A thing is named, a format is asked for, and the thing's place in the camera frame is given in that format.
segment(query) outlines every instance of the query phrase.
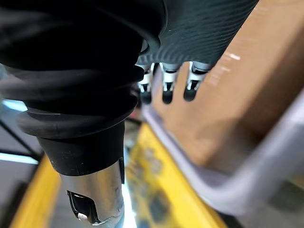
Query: black cable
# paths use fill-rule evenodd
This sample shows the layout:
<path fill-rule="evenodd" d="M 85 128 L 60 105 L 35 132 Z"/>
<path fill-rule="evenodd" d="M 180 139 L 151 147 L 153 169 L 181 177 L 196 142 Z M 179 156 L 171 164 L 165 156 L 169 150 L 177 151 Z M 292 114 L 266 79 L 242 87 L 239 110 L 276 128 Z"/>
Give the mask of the black cable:
<path fill-rule="evenodd" d="M 17 142 L 19 142 L 25 149 L 27 149 L 31 153 L 31 157 L 37 161 L 41 159 L 41 155 L 39 155 L 36 151 L 30 148 L 16 133 L 14 133 L 2 120 L 0 120 L 0 126 Z"/>

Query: black rubber grip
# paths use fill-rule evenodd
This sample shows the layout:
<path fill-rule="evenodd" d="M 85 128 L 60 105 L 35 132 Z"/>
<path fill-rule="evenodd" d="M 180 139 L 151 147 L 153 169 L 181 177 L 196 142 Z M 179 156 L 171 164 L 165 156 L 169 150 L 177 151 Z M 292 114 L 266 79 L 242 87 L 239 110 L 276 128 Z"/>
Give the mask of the black rubber grip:
<path fill-rule="evenodd" d="M 66 176 L 81 176 L 105 169 L 124 155 L 124 122 L 101 132 L 73 139 L 38 141 L 54 169 Z"/>
<path fill-rule="evenodd" d="M 258 0 L 163 0 L 163 3 L 168 21 L 160 34 L 161 48 L 140 56 L 138 64 L 198 61 L 215 65 Z"/>

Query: cardboard box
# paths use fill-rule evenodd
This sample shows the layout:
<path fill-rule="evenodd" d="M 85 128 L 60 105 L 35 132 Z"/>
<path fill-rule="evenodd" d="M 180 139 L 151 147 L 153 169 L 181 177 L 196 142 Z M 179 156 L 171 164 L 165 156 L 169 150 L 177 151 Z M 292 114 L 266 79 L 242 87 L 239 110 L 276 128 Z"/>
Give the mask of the cardboard box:
<path fill-rule="evenodd" d="M 261 0 L 187 103 L 184 64 L 173 102 L 153 107 L 199 166 L 232 172 L 304 87 L 304 1 Z"/>

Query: yellow machine part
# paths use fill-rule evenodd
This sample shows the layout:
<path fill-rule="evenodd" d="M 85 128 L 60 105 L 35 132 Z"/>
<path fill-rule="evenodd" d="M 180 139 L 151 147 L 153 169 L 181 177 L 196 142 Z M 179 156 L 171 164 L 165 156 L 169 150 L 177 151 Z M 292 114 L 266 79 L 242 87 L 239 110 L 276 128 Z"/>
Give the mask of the yellow machine part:
<path fill-rule="evenodd" d="M 126 175 L 139 228 L 227 228 L 196 195 L 148 124 L 130 152 Z"/>
<path fill-rule="evenodd" d="M 10 228 L 47 228 L 59 187 L 60 177 L 44 156 Z"/>

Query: black textured plastic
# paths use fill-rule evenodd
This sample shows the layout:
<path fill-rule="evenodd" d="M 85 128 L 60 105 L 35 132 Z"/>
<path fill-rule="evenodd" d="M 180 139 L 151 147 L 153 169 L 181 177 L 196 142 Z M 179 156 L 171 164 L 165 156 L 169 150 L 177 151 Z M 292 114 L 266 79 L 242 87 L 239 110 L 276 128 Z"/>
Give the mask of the black textured plastic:
<path fill-rule="evenodd" d="M 0 62 L 9 66 L 0 91 L 26 103 L 19 125 L 41 138 L 94 134 L 123 121 L 137 104 L 130 91 L 143 76 L 134 66 L 140 35 L 79 1 L 68 11 L 70 4 L 0 3 Z M 114 70 L 117 53 L 124 74 Z"/>
<path fill-rule="evenodd" d="M 167 26 L 161 47 L 139 64 L 199 61 L 216 64 L 258 0 L 164 0 Z"/>

